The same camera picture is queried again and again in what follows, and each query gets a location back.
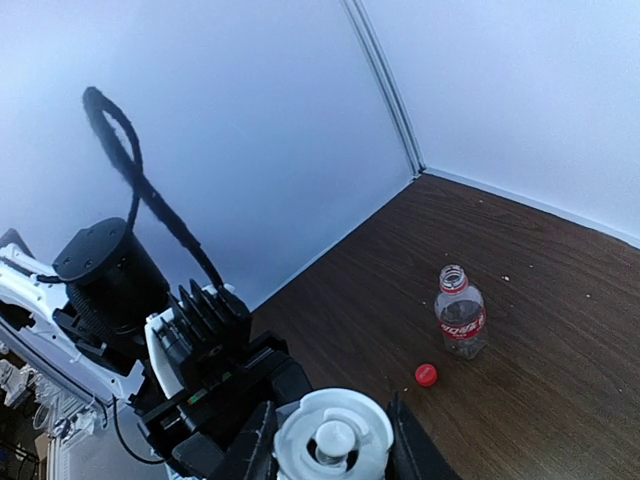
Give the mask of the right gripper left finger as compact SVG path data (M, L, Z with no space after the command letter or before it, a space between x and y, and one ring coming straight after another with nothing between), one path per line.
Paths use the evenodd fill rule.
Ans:
M273 402L260 403L209 476L212 480L275 480L273 440L278 430Z

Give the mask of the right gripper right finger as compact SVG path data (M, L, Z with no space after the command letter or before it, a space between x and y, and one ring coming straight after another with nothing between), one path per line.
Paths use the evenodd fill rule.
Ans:
M461 480L399 393L394 394L386 413L394 434L386 479Z

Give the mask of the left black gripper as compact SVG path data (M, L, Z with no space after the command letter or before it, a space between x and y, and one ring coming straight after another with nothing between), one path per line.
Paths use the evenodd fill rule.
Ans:
M172 336L155 341L153 378L132 407L145 440L183 477L206 478L221 466L260 404L284 406L312 390L287 342L270 331L196 348Z

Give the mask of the red bottle cap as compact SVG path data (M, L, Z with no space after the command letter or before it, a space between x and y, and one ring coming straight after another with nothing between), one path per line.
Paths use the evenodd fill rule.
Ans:
M428 388L438 381L438 370L433 364L421 364L416 368L414 378L418 385Z

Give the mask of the white bottle cap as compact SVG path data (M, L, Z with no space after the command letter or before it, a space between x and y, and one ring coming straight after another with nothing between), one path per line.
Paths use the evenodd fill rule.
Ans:
M273 454L308 452L324 465L338 464L356 451L391 451L390 419L370 397L354 390L326 388L276 409Z

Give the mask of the clear cola bottle red label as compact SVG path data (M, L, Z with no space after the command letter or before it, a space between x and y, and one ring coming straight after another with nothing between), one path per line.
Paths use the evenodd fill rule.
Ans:
M474 359L488 343L487 315L481 291L460 265L450 264L439 275L434 312L447 351Z

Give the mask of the clear plastic bottle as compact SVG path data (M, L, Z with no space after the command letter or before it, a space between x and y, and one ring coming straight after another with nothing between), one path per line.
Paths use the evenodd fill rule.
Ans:
M389 460L389 452L373 455L364 450L332 465L319 463L308 452L273 456L278 464L278 479L383 479Z

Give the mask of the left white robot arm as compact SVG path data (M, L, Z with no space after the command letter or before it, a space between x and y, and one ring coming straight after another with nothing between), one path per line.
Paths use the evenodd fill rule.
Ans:
M90 371L134 410L152 462L183 476L229 477L240 448L268 448L276 409L312 390L283 339L252 335L219 275L172 293L121 218L80 230L49 265L6 231L1 323Z

